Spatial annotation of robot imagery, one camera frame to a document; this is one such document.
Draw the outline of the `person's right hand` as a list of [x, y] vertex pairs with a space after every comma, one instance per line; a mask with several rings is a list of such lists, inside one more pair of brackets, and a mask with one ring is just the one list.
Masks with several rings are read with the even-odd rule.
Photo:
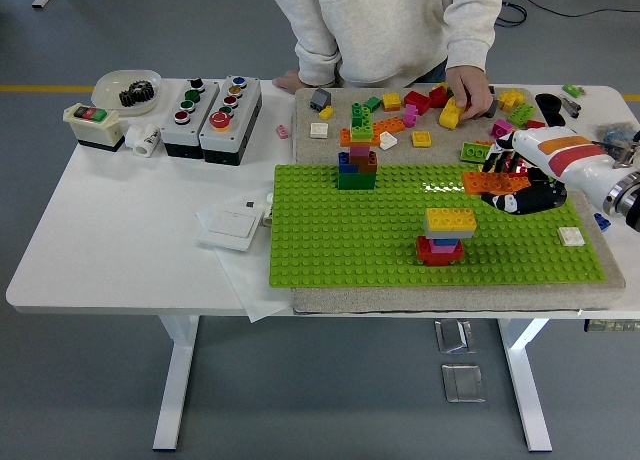
[[272, 84], [289, 94], [295, 94], [298, 90], [307, 87], [307, 85], [300, 80], [297, 69], [288, 70], [283, 75], [274, 78]]

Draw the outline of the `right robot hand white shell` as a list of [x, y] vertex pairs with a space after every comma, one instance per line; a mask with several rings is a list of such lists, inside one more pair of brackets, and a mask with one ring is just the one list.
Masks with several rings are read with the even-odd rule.
[[482, 170], [508, 172], [519, 160], [528, 164], [530, 186], [513, 194], [484, 194], [485, 202], [514, 215], [537, 213], [561, 206], [569, 189], [582, 192], [601, 212], [637, 226], [639, 171], [570, 128], [511, 132], [492, 144]]

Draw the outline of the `person's left hand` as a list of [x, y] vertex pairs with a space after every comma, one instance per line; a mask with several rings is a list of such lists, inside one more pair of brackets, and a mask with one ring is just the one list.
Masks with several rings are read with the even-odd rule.
[[459, 108], [465, 108], [460, 120], [484, 115], [493, 103], [485, 72], [474, 66], [456, 66], [446, 69], [445, 78]]

